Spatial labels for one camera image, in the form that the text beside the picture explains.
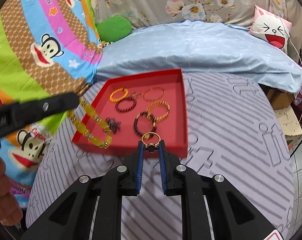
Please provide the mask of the left hand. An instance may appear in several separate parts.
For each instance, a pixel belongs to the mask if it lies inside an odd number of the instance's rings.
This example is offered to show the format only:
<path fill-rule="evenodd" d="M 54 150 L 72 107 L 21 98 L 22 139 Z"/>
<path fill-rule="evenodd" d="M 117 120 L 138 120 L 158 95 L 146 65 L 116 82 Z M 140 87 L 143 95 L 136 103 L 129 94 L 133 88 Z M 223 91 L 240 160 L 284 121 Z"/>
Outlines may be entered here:
<path fill-rule="evenodd" d="M 22 217 L 22 210 L 10 191 L 10 180 L 5 175 L 5 163 L 0 158 L 0 222 L 4 226 L 18 224 Z"/>

